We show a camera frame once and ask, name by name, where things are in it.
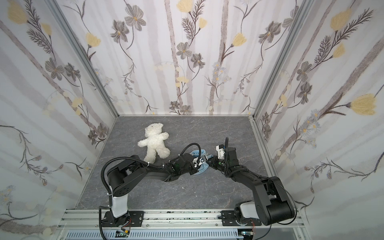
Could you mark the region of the light blue fleece hoodie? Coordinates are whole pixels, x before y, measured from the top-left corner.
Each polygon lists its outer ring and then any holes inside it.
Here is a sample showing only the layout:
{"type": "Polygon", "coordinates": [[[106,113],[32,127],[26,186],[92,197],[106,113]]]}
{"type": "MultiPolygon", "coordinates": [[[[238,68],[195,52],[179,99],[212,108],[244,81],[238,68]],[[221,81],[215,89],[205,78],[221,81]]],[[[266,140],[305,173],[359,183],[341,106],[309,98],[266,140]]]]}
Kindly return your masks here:
{"type": "Polygon", "coordinates": [[[194,158],[194,164],[198,167],[198,171],[195,175],[202,174],[209,167],[208,160],[213,157],[213,155],[207,154],[205,150],[194,150],[190,153],[194,158]]]}

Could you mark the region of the white plush teddy bear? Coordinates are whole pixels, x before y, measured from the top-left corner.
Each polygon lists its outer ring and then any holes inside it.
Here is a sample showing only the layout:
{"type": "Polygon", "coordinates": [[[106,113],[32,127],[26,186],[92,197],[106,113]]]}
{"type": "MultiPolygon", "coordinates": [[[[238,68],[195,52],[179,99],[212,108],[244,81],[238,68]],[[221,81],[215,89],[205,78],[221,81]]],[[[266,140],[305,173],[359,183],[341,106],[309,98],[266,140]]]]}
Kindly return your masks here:
{"type": "Polygon", "coordinates": [[[165,146],[164,141],[169,138],[167,132],[163,133],[162,123],[153,123],[145,128],[145,139],[138,142],[138,147],[147,147],[147,153],[144,158],[145,162],[154,164],[156,157],[166,159],[170,156],[171,151],[165,146]]]}

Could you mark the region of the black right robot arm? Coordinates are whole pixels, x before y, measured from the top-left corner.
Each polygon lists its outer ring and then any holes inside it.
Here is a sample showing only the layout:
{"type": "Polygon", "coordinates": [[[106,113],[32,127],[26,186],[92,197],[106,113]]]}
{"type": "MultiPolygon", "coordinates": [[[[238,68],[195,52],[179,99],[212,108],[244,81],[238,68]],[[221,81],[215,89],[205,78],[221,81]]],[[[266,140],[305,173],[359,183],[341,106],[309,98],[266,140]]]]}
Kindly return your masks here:
{"type": "Polygon", "coordinates": [[[295,218],[295,208],[278,177],[265,177],[240,165],[235,148],[219,145],[217,153],[208,159],[209,166],[252,191],[256,213],[262,224],[268,226],[295,218]]]}

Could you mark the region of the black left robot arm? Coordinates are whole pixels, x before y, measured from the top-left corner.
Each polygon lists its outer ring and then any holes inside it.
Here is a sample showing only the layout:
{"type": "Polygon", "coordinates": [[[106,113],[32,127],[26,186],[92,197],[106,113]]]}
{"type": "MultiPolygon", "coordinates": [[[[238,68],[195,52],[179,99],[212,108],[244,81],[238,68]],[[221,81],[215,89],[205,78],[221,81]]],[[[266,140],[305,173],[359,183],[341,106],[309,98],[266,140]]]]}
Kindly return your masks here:
{"type": "Polygon", "coordinates": [[[136,155],[108,161],[101,170],[101,179],[108,191],[112,216],[117,219],[129,212],[128,193],[143,179],[173,182],[184,174],[196,174],[201,165],[201,156],[190,154],[181,154],[162,165],[145,162],[136,155]]]}

